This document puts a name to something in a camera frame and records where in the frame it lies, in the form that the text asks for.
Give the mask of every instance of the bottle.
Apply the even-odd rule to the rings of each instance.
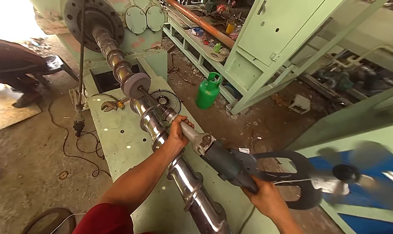
[[[198,94],[196,95],[195,103],[199,109],[208,109],[214,104],[215,99],[220,93],[220,84],[223,80],[221,74],[210,72],[207,80],[199,84]]]

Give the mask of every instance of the dirt floor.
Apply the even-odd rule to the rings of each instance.
[[[173,45],[167,38],[163,44],[166,48]],[[56,36],[48,37],[44,45],[40,49],[42,56],[59,55],[78,72],[76,62]],[[194,104],[194,98],[202,78],[193,74],[194,68],[177,48],[172,52],[179,74],[189,77],[194,85],[174,73],[168,76],[169,85],[206,132],[232,145],[251,148],[252,152],[281,150],[325,115],[316,110],[322,110],[325,100],[297,81],[279,92],[279,95],[289,101],[298,93],[310,98],[313,107],[320,108],[300,115],[267,98],[233,120],[225,111],[228,102],[219,96],[211,108],[200,110]],[[74,88],[76,82],[64,72],[49,75],[47,80],[51,82],[53,96],[51,114],[57,124],[69,129],[65,146],[68,154],[85,157],[102,170],[108,170],[106,162],[95,153],[84,154],[76,149],[76,137],[72,129],[74,111],[68,95],[68,89]],[[96,204],[111,185],[111,179],[103,172],[97,177],[92,176],[92,172],[97,169],[93,164],[64,156],[62,144],[66,131],[52,124],[47,111],[49,102],[50,99],[44,97],[39,102],[42,113],[0,131],[0,233],[19,233],[33,217],[53,207],[84,213]],[[89,112],[85,113],[85,117],[85,131],[93,131],[94,124]],[[256,137],[262,140],[253,141]],[[79,140],[79,148],[87,152],[94,151],[94,147],[95,139],[90,135]],[[269,167],[277,168],[270,163]],[[60,180],[59,174],[63,171],[68,171],[69,175]],[[291,191],[284,193],[287,197],[294,195]],[[293,214],[305,233],[342,233],[320,208],[293,211]]]

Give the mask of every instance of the workbench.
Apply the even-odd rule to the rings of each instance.
[[[148,66],[146,60],[139,58],[138,61],[152,78],[150,91],[155,89],[172,90],[166,80],[157,76]],[[91,90],[96,90],[96,87],[92,77],[89,77],[91,76],[90,70],[84,69],[84,74],[87,91],[89,94],[93,94]],[[121,89],[111,90],[107,93],[120,99],[124,97]],[[134,113],[128,104],[124,110],[103,112],[100,109],[101,104],[104,101],[112,101],[112,99],[99,95],[90,97],[87,101],[111,177],[115,181],[124,172],[153,153],[152,141],[148,133],[144,132],[139,126],[140,116]],[[189,120],[195,124],[195,129],[203,132],[185,106],[182,106],[180,114],[188,116]],[[195,172],[202,173],[204,187],[211,198],[224,207],[228,223],[231,229],[237,233],[253,207],[249,199],[239,187],[219,178],[217,172],[194,153],[190,144],[185,147],[183,156],[186,157]],[[184,202],[178,188],[173,180],[167,179],[165,173],[149,197],[131,215],[134,232],[155,231],[170,234],[199,234],[191,215],[183,209]],[[271,234],[279,233],[273,222],[256,210],[243,233],[264,233],[265,230]]]

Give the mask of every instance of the yellow container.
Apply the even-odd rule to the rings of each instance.
[[[234,29],[236,28],[236,23],[234,22],[227,22],[227,29],[225,30],[226,34],[230,34],[234,31]]]

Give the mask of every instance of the cabinet door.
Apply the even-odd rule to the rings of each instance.
[[[253,17],[238,46],[269,66],[271,56],[280,54],[324,0],[267,0],[260,10],[263,2],[251,9]]]

